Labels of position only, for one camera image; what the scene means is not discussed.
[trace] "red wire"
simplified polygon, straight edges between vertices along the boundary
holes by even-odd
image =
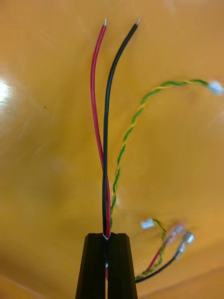
[[[106,22],[104,26],[101,28],[99,33],[99,37],[95,46],[95,50],[92,57],[92,64],[91,64],[91,74],[90,74],[90,91],[91,91],[91,104],[92,104],[92,114],[93,114],[93,121],[94,121],[94,128],[95,134],[97,139],[97,146],[100,156],[101,165],[104,165],[104,154],[103,148],[100,140],[99,134],[99,123],[98,123],[98,116],[97,116],[97,105],[96,105],[96,96],[95,96],[95,72],[96,72],[96,64],[97,64],[97,57],[100,49],[100,45],[102,43],[104,33],[106,31]],[[111,229],[111,199],[110,199],[110,189],[109,189],[109,182],[108,177],[106,178],[106,237],[110,237],[110,229]]]
[[[172,241],[170,240],[170,236],[172,235],[173,232],[175,232],[179,227],[182,227],[181,230],[183,230],[183,225],[179,222],[178,224],[176,224],[175,226],[173,226],[173,228],[171,229],[171,231],[168,233],[168,237],[165,240],[165,245],[170,244]],[[176,231],[176,235],[174,237],[174,239],[179,235],[179,233],[181,232],[181,230],[179,230],[178,232]],[[149,269],[152,268],[152,266],[155,264],[155,261],[157,260],[157,257],[159,256],[160,252],[161,252],[162,248],[160,247],[160,249],[156,252],[156,255],[154,256],[154,258],[152,259],[150,265],[148,266],[148,268],[146,269],[146,271],[148,271]]]
[[[149,271],[149,269],[155,264],[155,261],[157,260],[157,257],[159,256],[161,250],[162,250],[162,248],[160,247],[160,249],[156,252],[156,255],[152,259],[152,261],[151,261],[150,265],[148,266],[148,268],[146,269],[146,271]]]

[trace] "red wire insulation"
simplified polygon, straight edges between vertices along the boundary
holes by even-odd
[[[96,73],[96,64],[97,64],[97,57],[100,49],[100,45],[102,43],[104,33],[106,31],[106,25],[101,28],[99,33],[99,37],[95,46],[95,50],[92,57],[91,63],[91,74],[90,74],[90,92],[91,92],[91,105],[92,105],[92,114],[93,114],[93,121],[94,121],[94,128],[95,134],[97,139],[97,146],[100,156],[101,165],[104,165],[104,154],[102,143],[100,140],[99,134],[99,123],[98,123],[98,116],[97,116],[97,105],[96,105],[96,95],[95,95],[95,73]],[[108,177],[106,178],[106,237],[110,237],[110,230],[111,230],[111,199],[110,199],[110,188],[109,188],[109,181]]]

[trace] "orange surface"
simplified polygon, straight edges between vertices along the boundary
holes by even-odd
[[[96,73],[101,132],[110,66],[142,18],[112,85],[112,184],[123,135],[149,89],[182,78],[224,83],[223,8],[221,0],[0,1],[0,78],[11,85],[0,104],[1,275],[47,297],[73,298],[84,237],[102,231],[89,81],[105,17]],[[135,273],[160,245],[157,228],[141,230],[143,219],[167,228],[182,221],[196,235],[175,265],[138,286],[139,296],[224,264],[223,103],[200,86],[163,91],[128,141],[113,231],[130,236]]]
[[[219,269],[203,274],[196,279],[190,279],[174,287],[150,294],[144,299],[218,299],[224,292],[223,286],[224,270]]]

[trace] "wire connector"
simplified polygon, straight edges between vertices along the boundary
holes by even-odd
[[[218,81],[211,81],[209,83],[209,89],[211,90],[212,93],[221,96],[224,89],[222,87],[222,85],[218,82]]]
[[[153,226],[154,226],[154,221],[152,218],[141,222],[141,227],[143,229],[152,228]]]
[[[178,258],[185,251],[186,247],[191,244],[194,239],[195,236],[188,230],[183,234],[182,242],[180,243],[176,251],[176,258]]]
[[[176,226],[174,226],[174,228],[170,232],[168,232],[166,246],[171,244],[175,240],[175,238],[183,231],[183,229],[184,227],[181,223],[178,223]]]

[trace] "cable bundle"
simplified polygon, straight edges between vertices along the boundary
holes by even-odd
[[[123,138],[123,143],[120,148],[120,153],[119,153],[119,157],[117,160],[117,168],[115,171],[115,180],[113,183],[113,195],[112,195],[112,204],[111,204],[109,181],[108,181],[108,177],[107,177],[107,145],[108,145],[107,141],[108,141],[108,116],[109,116],[109,104],[110,104],[110,92],[111,92],[111,86],[112,86],[112,79],[113,79],[114,72],[115,72],[116,66],[118,64],[118,61],[119,61],[125,47],[127,46],[128,42],[130,41],[131,37],[133,36],[136,29],[138,28],[139,22],[140,22],[140,19],[138,19],[137,23],[135,23],[133,25],[130,32],[124,39],[122,45],[120,46],[120,48],[115,56],[115,59],[112,63],[111,69],[110,69],[107,86],[106,86],[106,93],[105,93],[103,148],[102,148],[102,143],[101,143],[101,139],[100,139],[98,115],[97,115],[97,107],[96,107],[95,71],[96,71],[96,64],[97,64],[97,58],[98,58],[100,45],[102,43],[102,40],[103,40],[103,37],[105,34],[105,30],[106,30],[106,23],[107,23],[106,20],[105,20],[104,25],[101,28],[101,31],[100,31],[100,34],[99,34],[99,37],[98,37],[98,40],[97,40],[97,43],[95,46],[95,50],[93,53],[92,64],[91,64],[91,105],[92,105],[92,113],[93,113],[94,128],[95,128],[96,140],[97,140],[97,145],[98,145],[98,151],[99,151],[101,165],[103,168],[102,215],[103,215],[103,235],[106,240],[108,240],[110,237],[110,230],[112,227],[112,213],[114,211],[114,207],[116,204],[116,197],[117,197],[117,192],[118,192],[118,181],[119,181],[119,177],[120,177],[121,159],[122,159],[124,151],[126,149],[127,140],[129,138],[131,132],[133,131],[133,128],[135,127],[135,125],[137,123],[138,117],[143,112],[143,110],[147,107],[150,97],[164,89],[168,89],[168,88],[175,87],[175,86],[182,86],[182,85],[186,85],[186,84],[203,85],[205,87],[208,87],[216,95],[221,95],[221,93],[223,91],[222,86],[216,81],[213,81],[210,84],[208,84],[207,82],[200,80],[200,79],[192,79],[192,80],[180,80],[178,82],[167,81],[167,82],[161,84],[160,86],[152,89],[147,95],[145,95],[143,97],[143,99],[140,103],[140,107],[138,108],[137,112],[135,113],[135,115],[132,118],[131,125]],[[175,253],[175,255],[173,256],[173,258],[167,264],[165,264],[160,269],[155,271],[162,263],[162,255],[164,254],[166,245],[170,241],[170,236],[168,238],[166,238],[166,234],[167,234],[166,230],[163,228],[163,225],[160,221],[158,221],[156,219],[152,219],[152,220],[154,222],[156,222],[162,229],[162,245],[161,245],[161,248],[156,253],[154,259],[151,261],[149,267],[144,272],[142,272],[142,274],[138,275],[135,278],[136,283],[145,281],[146,279],[149,279],[149,278],[153,277],[154,275],[159,274],[162,270],[167,268],[180,255],[180,253],[182,253],[184,251],[186,244],[191,243],[192,240],[194,239],[194,236],[190,232],[186,232],[183,236],[183,241],[180,244],[180,246],[179,246],[177,252]]]

